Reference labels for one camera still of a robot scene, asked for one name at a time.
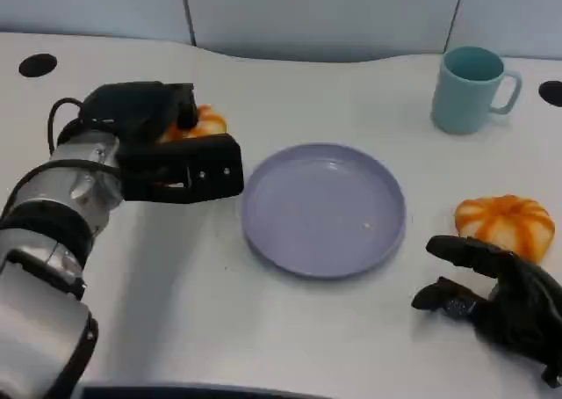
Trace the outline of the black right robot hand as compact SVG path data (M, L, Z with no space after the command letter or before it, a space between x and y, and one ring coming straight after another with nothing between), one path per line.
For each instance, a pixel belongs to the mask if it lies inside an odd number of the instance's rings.
M491 344L544 365L542 380L561 386L561 285L538 265L473 237L432 236L431 255L494 279L489 298L440 277L412 300L418 310L442 311L470 323Z

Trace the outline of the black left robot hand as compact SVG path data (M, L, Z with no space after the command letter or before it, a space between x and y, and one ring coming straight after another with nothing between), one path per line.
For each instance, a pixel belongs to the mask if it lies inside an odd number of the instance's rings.
M155 144L171 127L191 130L198 123L191 83L105 84L83 101L78 117L132 144Z

